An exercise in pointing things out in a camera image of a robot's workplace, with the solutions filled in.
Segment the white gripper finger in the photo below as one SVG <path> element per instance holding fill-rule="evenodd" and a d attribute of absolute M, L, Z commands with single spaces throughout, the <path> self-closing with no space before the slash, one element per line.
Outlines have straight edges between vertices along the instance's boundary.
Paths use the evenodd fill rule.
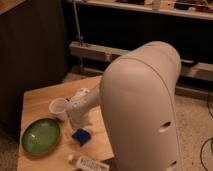
<path fill-rule="evenodd" d="M 80 145 L 81 145 L 81 146 L 84 146 L 90 139 L 91 139 L 91 136 L 90 136 L 90 135 L 83 135 L 83 136 L 80 138 Z"/>

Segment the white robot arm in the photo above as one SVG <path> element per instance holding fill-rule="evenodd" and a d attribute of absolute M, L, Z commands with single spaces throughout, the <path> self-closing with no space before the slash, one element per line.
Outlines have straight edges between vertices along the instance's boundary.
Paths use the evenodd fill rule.
<path fill-rule="evenodd" d="M 149 42 L 118 57 L 95 88 L 70 100 L 71 123 L 79 126 L 99 106 L 119 171 L 182 171 L 174 101 L 180 71 L 173 46 Z"/>

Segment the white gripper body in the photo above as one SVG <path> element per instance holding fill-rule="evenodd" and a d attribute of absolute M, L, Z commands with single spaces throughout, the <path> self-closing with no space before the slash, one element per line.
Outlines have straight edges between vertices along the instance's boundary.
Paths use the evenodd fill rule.
<path fill-rule="evenodd" d="M 90 124 L 89 112 L 69 110 L 68 117 L 73 130 L 83 128 Z"/>

